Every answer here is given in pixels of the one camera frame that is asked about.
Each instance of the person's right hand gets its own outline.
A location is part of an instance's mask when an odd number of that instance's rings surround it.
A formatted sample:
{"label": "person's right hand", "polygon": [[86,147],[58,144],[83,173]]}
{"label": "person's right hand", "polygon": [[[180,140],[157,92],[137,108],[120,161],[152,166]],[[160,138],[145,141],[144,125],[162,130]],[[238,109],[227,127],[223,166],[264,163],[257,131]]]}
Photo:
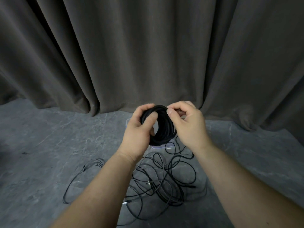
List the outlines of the person's right hand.
{"label": "person's right hand", "polygon": [[167,114],[175,125],[181,142],[194,154],[214,146],[206,130],[202,112],[190,101],[179,101],[167,106]]}

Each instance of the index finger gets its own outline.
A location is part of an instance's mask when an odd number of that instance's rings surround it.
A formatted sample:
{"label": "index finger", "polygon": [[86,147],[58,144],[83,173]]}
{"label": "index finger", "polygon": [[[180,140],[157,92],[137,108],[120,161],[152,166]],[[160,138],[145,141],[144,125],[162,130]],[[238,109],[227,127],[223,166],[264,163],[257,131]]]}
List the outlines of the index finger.
{"label": "index finger", "polygon": [[182,111],[184,111],[186,113],[186,115],[191,114],[195,110],[195,108],[193,106],[191,106],[190,104],[188,104],[184,101],[172,103],[172,104],[168,105],[167,108],[172,108],[175,110],[181,109]]}
{"label": "index finger", "polygon": [[147,109],[152,108],[154,105],[155,105],[154,103],[148,103],[148,104],[137,107],[136,110],[134,111],[131,119],[140,122],[140,117],[142,116],[143,112]]}

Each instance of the black cable coil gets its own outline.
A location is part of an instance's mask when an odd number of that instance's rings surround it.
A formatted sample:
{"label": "black cable coil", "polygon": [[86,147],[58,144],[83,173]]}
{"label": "black cable coil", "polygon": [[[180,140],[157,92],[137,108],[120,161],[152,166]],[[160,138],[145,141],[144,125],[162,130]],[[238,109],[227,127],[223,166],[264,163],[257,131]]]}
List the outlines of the black cable coil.
{"label": "black cable coil", "polygon": [[158,131],[155,136],[150,135],[150,143],[151,146],[160,146],[168,143],[172,138],[176,135],[176,130],[174,128],[173,122],[169,118],[167,114],[167,107],[163,105],[156,105],[151,109],[148,109],[143,112],[140,117],[141,124],[144,123],[146,118],[152,113],[157,112],[158,118]]}

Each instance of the gray curtain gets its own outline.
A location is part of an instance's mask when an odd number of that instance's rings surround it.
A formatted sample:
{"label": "gray curtain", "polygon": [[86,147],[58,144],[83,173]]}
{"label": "gray curtain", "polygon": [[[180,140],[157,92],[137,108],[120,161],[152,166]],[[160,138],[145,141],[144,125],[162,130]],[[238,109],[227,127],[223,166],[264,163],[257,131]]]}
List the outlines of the gray curtain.
{"label": "gray curtain", "polygon": [[190,100],[304,142],[304,0],[0,0],[0,103]]}

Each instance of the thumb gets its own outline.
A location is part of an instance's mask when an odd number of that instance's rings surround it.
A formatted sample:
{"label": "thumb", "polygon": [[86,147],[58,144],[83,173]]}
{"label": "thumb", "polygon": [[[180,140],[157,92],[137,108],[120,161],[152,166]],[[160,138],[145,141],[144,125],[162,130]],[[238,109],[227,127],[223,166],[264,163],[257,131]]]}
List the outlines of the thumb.
{"label": "thumb", "polygon": [[167,114],[169,115],[171,121],[177,127],[182,122],[182,119],[180,118],[179,114],[172,108],[167,109]]}
{"label": "thumb", "polygon": [[152,112],[144,121],[142,127],[150,130],[158,118],[157,112]]}

